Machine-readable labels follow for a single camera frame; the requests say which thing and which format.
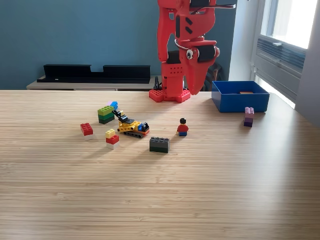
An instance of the cable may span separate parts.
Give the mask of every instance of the cable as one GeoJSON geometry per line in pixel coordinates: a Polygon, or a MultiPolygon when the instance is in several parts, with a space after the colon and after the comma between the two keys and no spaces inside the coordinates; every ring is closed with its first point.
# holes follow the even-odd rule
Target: cable
{"type": "Polygon", "coordinates": [[[200,7],[199,9],[193,11],[191,13],[191,15],[194,15],[196,14],[198,11],[200,11],[201,9],[235,9],[236,8],[236,5],[233,4],[233,5],[214,5],[214,6],[203,6],[203,7],[200,7]]]}
{"type": "Polygon", "coordinates": [[[174,40],[174,43],[175,43],[175,45],[176,45],[179,49],[189,50],[189,48],[179,45],[179,43],[178,43],[178,40],[177,40],[177,39],[175,39],[175,40],[174,40]]]}

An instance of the red torso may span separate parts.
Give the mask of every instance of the red torso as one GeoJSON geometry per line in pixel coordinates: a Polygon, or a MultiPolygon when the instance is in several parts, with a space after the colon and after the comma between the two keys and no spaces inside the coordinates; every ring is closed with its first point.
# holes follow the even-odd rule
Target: red torso
{"type": "Polygon", "coordinates": [[[188,128],[188,126],[187,125],[180,125],[180,126],[178,126],[178,129],[177,129],[177,132],[179,132],[179,133],[186,133],[186,132],[188,132],[189,131],[189,128],[188,128]]]}

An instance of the window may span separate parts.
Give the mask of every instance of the window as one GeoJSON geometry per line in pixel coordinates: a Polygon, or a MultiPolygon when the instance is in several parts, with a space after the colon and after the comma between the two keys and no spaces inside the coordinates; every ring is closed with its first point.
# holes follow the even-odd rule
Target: window
{"type": "Polygon", "coordinates": [[[308,48],[317,0],[266,0],[261,34],[308,48]]]}
{"type": "Polygon", "coordinates": [[[259,1],[251,80],[258,76],[293,103],[297,99],[317,4],[317,0],[259,1]]]}

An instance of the red robot arm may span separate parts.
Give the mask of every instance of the red robot arm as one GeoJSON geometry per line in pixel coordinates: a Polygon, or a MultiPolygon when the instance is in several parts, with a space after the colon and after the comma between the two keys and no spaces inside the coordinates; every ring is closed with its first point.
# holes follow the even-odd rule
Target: red robot arm
{"type": "Polygon", "coordinates": [[[217,42],[203,37],[215,24],[215,9],[233,9],[235,5],[216,5],[216,0],[158,0],[158,5],[157,44],[162,62],[162,89],[151,90],[149,96],[156,102],[181,103],[202,89],[208,68],[220,54],[215,46],[217,42]],[[174,20],[170,19],[170,14],[174,15],[174,20]],[[175,34],[179,51],[168,52],[171,34],[175,34]],[[188,90],[184,89],[183,76],[188,90]]]}

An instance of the black lego brick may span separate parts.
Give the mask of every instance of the black lego brick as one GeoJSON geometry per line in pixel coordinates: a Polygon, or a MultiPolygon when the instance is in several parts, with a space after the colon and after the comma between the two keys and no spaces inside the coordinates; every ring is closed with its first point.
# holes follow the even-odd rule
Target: black lego brick
{"type": "Polygon", "coordinates": [[[163,137],[151,137],[149,142],[150,147],[155,148],[170,148],[170,139],[169,138],[163,138],[163,137]]]}
{"type": "Polygon", "coordinates": [[[164,154],[168,154],[169,153],[169,149],[168,148],[164,148],[164,147],[150,146],[149,150],[150,150],[150,152],[156,152],[156,153],[164,153],[164,154]]]}
{"type": "Polygon", "coordinates": [[[135,132],[135,131],[125,131],[123,132],[124,135],[129,136],[129,137],[134,137],[137,139],[142,139],[145,135],[143,135],[140,132],[135,132]]]}

